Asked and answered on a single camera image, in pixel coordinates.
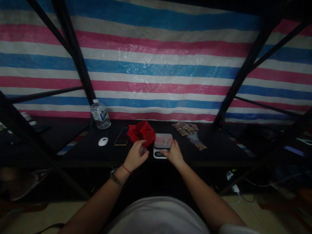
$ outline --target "plastic tarp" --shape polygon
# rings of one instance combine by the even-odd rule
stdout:
[[[60,29],[50,1],[38,2]],[[161,1],[67,0],[66,5],[96,96],[113,119],[212,122],[260,28],[254,15]],[[298,24],[283,20],[261,55]],[[311,36],[309,26],[252,71],[238,96],[307,111]],[[70,55],[25,0],[0,1],[0,53],[0,90],[8,97],[81,85]],[[31,115],[90,117],[83,90],[15,106]],[[234,100],[226,120],[293,119]]]

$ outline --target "plastic bottle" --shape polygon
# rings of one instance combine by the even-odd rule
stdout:
[[[98,99],[93,99],[93,104],[91,105],[91,113],[99,129],[106,129],[111,125],[107,108],[104,104],[98,102]]]

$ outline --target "bottle label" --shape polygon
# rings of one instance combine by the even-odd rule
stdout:
[[[99,111],[92,110],[91,113],[93,115],[94,120],[97,120],[97,121],[103,121],[109,117],[107,108],[105,108],[104,110],[99,110]]]

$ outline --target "red plastic bag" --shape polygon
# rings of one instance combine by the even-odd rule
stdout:
[[[156,138],[154,129],[147,121],[138,122],[136,125],[129,125],[127,135],[133,143],[137,140],[146,140],[143,144],[145,148],[152,144]]]

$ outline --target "tile floor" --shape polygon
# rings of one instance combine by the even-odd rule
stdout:
[[[253,195],[245,195],[245,199],[252,200]],[[238,201],[238,196],[224,197],[228,203]],[[32,234],[54,223],[65,223],[84,204],[84,202],[51,203],[41,212],[24,213],[15,217],[1,234]],[[231,205],[244,222],[261,234],[308,234],[294,218],[288,215],[276,214],[262,210],[257,202],[241,200],[239,204]],[[50,229],[44,234],[57,233]]]

